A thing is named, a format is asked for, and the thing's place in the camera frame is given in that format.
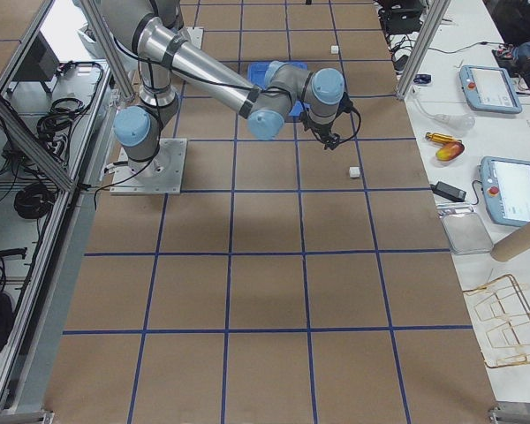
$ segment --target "blue joint cap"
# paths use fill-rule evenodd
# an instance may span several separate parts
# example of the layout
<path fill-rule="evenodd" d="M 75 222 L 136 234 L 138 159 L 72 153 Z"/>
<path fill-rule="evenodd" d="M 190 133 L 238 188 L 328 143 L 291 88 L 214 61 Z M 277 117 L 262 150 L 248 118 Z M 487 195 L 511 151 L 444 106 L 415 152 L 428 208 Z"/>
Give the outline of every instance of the blue joint cap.
<path fill-rule="evenodd" d="M 114 133 L 127 148 L 140 144 L 148 136 L 150 128 L 149 114 L 138 106 L 121 110 L 114 118 Z"/>
<path fill-rule="evenodd" d="M 344 77 L 336 69 L 322 69 L 312 78 L 312 92 L 322 103 L 337 104 L 344 95 Z"/>
<path fill-rule="evenodd" d="M 274 110 L 257 110 L 247 119 L 247 128 L 259 140 L 273 140 L 283 125 L 283 116 Z"/>
<path fill-rule="evenodd" d="M 265 87 L 269 86 L 271 80 L 275 76 L 275 73 L 279 70 L 281 66 L 285 64 L 285 62 L 279 62 L 278 60 L 274 60 L 269 64 L 269 66 L 267 67 L 267 71 L 265 71 L 265 76 L 263 77 L 263 85 Z"/>

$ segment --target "brown cylinder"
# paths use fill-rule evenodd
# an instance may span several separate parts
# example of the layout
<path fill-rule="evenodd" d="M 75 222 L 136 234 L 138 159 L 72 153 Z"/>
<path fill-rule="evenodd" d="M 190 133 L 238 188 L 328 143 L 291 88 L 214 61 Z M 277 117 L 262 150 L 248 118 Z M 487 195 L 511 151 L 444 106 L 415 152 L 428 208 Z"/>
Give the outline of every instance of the brown cylinder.
<path fill-rule="evenodd" d="M 495 243 L 491 256 L 500 262 L 507 262 L 530 248 L 530 222 L 518 228 L 511 235 Z"/>

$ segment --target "mango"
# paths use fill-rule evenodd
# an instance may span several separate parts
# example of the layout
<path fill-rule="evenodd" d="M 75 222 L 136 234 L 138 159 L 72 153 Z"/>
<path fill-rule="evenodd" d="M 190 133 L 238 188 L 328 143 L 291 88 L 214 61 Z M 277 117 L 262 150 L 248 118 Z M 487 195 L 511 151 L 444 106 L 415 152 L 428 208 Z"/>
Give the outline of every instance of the mango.
<path fill-rule="evenodd" d="M 453 141 L 451 143 L 446 143 L 435 152 L 435 157 L 438 158 L 438 161 L 447 162 L 451 159 L 455 159 L 463 153 L 466 147 L 459 141 Z"/>

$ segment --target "small white block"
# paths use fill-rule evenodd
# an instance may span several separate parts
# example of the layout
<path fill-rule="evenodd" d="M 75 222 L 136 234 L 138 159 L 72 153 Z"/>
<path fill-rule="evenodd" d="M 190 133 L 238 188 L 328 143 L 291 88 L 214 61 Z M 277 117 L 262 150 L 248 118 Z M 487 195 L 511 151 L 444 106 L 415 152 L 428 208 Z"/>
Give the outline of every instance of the small white block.
<path fill-rule="evenodd" d="M 350 166 L 350 178 L 361 178 L 361 170 L 359 166 Z"/>

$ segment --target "blue bin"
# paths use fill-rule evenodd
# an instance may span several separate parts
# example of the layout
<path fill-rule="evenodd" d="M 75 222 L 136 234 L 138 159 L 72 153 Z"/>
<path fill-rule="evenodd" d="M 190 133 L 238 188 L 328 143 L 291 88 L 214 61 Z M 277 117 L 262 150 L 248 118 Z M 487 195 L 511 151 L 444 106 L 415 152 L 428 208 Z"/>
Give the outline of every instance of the blue bin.
<path fill-rule="evenodd" d="M 301 69 L 308 69 L 307 64 L 305 64 L 304 62 L 286 62 L 286 63 L 292 64 L 293 66 L 297 66 L 298 68 L 301 68 Z M 265 80 L 265 72 L 267 71 L 269 64 L 270 62 L 253 62 L 252 64 L 250 64 L 249 67 L 247 68 L 247 79 L 261 88 L 266 88 L 263 85 L 263 81 Z M 289 113 L 289 117 L 297 117 L 298 115 L 300 115 L 301 111 L 302 111 L 302 105 L 300 104 L 300 102 L 296 102 L 291 112 Z"/>

